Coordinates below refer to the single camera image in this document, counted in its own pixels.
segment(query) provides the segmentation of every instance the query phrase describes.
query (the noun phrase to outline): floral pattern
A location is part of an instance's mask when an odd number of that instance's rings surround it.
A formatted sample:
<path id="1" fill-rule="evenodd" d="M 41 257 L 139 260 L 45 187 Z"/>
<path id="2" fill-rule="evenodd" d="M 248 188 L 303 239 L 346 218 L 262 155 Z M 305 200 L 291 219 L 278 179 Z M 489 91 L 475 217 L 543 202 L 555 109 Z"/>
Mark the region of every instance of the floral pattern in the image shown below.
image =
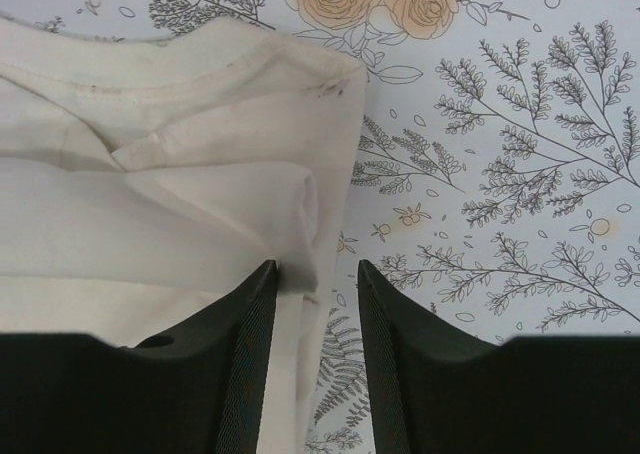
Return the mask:
<path id="1" fill-rule="evenodd" d="M 367 66 L 369 102 L 305 452 L 371 454 L 355 276 L 361 258 L 426 309 L 489 342 L 640 333 L 640 51 L 629 22 L 637 1 L 0 6 L 52 33 L 158 45 L 232 16 Z"/>

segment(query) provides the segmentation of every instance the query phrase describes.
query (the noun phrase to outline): wrinkled fabric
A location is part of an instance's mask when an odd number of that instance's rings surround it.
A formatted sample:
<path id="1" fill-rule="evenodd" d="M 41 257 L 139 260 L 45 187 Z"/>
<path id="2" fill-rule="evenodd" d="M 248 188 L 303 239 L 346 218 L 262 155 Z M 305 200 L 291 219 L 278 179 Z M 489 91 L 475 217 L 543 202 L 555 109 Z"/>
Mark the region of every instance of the wrinkled fabric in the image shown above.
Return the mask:
<path id="1" fill-rule="evenodd" d="M 0 330 L 135 345 L 276 259 L 258 450 L 301 452 L 365 70 L 229 19 L 132 44 L 0 20 L 0 45 Z"/>

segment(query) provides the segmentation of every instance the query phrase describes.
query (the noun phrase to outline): folded cloth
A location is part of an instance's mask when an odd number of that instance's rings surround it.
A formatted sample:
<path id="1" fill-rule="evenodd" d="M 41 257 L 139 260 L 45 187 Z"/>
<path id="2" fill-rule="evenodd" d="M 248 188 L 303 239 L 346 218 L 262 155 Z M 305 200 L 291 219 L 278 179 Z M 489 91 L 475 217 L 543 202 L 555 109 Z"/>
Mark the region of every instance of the folded cloth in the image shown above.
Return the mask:
<path id="1" fill-rule="evenodd" d="M 277 259 L 258 452 L 302 452 L 365 84 L 231 19 L 131 44 L 0 20 L 0 331 L 135 345 Z"/>

